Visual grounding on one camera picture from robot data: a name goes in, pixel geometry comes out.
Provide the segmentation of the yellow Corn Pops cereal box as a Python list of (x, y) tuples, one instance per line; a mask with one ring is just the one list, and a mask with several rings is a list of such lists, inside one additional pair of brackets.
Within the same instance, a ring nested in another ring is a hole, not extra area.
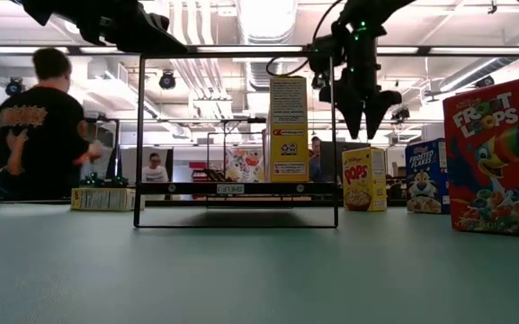
[(302, 76), (270, 80), (266, 173), (269, 182), (309, 180), (307, 81)]
[(74, 188), (70, 208), (75, 211), (127, 212), (135, 206), (131, 188)]
[(381, 148), (358, 148), (342, 153), (343, 202), (348, 211), (387, 210), (385, 153)]

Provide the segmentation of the black crossbar with light strips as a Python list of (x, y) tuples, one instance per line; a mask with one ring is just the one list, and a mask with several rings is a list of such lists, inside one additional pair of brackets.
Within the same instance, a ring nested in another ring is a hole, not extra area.
[[(0, 56), (30, 56), (38, 45), (0, 45)], [(99, 55), (99, 56), (123, 56), (125, 52), (115, 46), (80, 46), (60, 45), (59, 50), (66, 54), (76, 56)], [(249, 46), (249, 45), (204, 45), (188, 46), (189, 52), (300, 52), (307, 50), (307, 46)], [(386, 45), (377, 47), (377, 55), (380, 57), (519, 57), (519, 46), (404, 46)]]

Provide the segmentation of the wooden shelf with black frame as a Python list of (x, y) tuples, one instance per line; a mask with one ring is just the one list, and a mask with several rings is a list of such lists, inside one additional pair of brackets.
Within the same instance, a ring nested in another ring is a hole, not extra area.
[[(333, 52), (310, 50), (306, 46), (298, 47), (300, 50), (288, 51), (292, 46), (272, 46), (272, 47), (248, 47), (248, 46), (189, 46), (188, 53), (184, 54), (164, 54), (164, 53), (149, 53), (139, 55), (139, 100), (138, 100), (138, 117), (137, 117), (137, 169), (136, 169), (136, 183), (135, 183), (135, 205), (133, 214), (133, 226), (136, 229), (179, 229), (179, 228), (253, 228), (253, 229), (336, 229), (339, 225), (339, 185), (336, 180), (333, 182), (318, 182), (318, 183), (235, 183), (235, 182), (202, 182), (202, 183), (146, 183), (141, 181), (142, 169), (139, 163), (142, 162), (143, 151), (143, 135), (144, 135), (144, 102), (145, 102), (145, 70), (146, 62), (150, 59), (277, 59), (286, 58), (305, 58), (307, 63), (314, 60), (327, 60), (328, 72), (330, 77), (334, 78), (334, 59)], [(197, 203), (205, 203), (206, 207), (220, 208), (235, 208), (235, 209), (275, 209), (277, 208), (293, 208), (300, 207), (302, 203), (307, 201), (251, 201), (246, 202), (242, 200), (224, 200), (224, 201), (209, 201), (210, 195), (224, 195), (229, 197), (248, 196), (248, 195), (279, 195), (294, 196), (294, 195), (331, 195), (330, 201), (311, 201), (312, 203), (319, 203), (323, 206), (328, 206), (332, 203), (333, 207), (333, 224), (332, 225), (292, 225), (282, 226), (276, 224), (259, 224), (259, 225), (142, 225), (140, 222), (140, 198), (142, 194), (196, 194), (203, 195), (205, 201), (184, 202), (188, 205), (196, 205)]]

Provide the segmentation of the black metal rack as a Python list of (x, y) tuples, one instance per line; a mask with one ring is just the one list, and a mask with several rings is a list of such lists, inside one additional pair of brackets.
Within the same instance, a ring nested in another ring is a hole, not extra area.
[(82, 182), (92, 179), (113, 179), (121, 175), (121, 149), (120, 132), (121, 124), (118, 119), (98, 116), (87, 117), (86, 138), (97, 146), (100, 157), (93, 161), (85, 162), (81, 169), (80, 180)]

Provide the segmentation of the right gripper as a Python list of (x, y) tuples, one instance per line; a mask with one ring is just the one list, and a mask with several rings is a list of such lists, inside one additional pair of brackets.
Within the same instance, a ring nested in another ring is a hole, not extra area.
[[(352, 139), (359, 137), (362, 119), (362, 100), (354, 89), (380, 89), (377, 84), (377, 42), (386, 30), (380, 22), (371, 18), (357, 18), (350, 22), (337, 20), (331, 25), (334, 61), (346, 64), (341, 77), (333, 85), (325, 85), (319, 90), (319, 101), (330, 103), (345, 120)], [(365, 103), (367, 138), (373, 139), (387, 110), (402, 103), (402, 95), (397, 91), (381, 91), (371, 96)]]

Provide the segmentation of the black monitor screen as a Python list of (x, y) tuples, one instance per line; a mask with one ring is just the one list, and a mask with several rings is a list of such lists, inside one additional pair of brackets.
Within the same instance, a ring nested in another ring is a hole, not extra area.
[(341, 175), (341, 150), (333, 141), (321, 142), (320, 170), (324, 182), (334, 182)]

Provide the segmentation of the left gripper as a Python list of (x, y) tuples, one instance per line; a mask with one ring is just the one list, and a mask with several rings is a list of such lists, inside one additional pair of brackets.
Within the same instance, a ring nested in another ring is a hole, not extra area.
[(107, 38), (127, 20), (130, 27), (117, 33), (117, 48), (138, 54), (184, 54), (188, 48), (168, 32), (167, 17), (148, 13), (139, 0), (81, 0), (76, 27), (81, 37), (93, 44), (104, 45)]

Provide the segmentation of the blue Frosted Flakes cereal box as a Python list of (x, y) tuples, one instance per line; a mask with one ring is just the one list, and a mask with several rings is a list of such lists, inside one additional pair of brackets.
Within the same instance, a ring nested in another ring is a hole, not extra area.
[(444, 138), (406, 147), (407, 210), (449, 214), (450, 197)]

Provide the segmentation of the person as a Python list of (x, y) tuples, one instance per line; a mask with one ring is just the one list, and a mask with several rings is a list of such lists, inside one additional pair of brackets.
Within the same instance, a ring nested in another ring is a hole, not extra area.
[(166, 183), (169, 176), (166, 168), (162, 165), (161, 157), (158, 153), (151, 153), (148, 164), (142, 168), (143, 183)]
[(331, 182), (332, 166), (331, 153), (325, 149), (323, 150), (322, 141), (319, 137), (311, 139), (312, 156), (309, 160), (309, 179), (312, 182)]
[(0, 104), (0, 188), (14, 201), (59, 200), (79, 186), (81, 167), (101, 156), (88, 140), (84, 108), (68, 91), (72, 65), (55, 48), (34, 52), (38, 83)]

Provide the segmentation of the white panel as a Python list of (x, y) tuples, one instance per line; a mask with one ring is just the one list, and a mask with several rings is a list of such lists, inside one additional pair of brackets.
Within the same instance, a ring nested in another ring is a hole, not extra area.
[(148, 164), (148, 158), (151, 153), (159, 154), (162, 165), (166, 168), (168, 173), (169, 181), (171, 181), (173, 175), (174, 151), (172, 149), (163, 149), (157, 147), (144, 147), (142, 149), (142, 160), (140, 164), (137, 163), (136, 148), (123, 148), (121, 150), (122, 176), (127, 178), (131, 184), (134, 184), (136, 182), (136, 169), (140, 168), (142, 178), (142, 168)]

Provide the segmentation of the green table mat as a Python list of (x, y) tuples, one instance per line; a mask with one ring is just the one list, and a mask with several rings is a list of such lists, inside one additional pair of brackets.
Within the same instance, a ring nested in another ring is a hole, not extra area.
[(519, 324), (519, 238), (440, 215), (337, 229), (136, 229), (0, 205), (0, 324)]

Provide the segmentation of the red Froot Loops cereal box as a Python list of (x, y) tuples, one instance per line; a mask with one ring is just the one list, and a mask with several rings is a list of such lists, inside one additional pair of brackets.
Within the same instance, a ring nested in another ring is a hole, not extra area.
[(452, 228), (519, 236), (519, 79), (444, 99)]

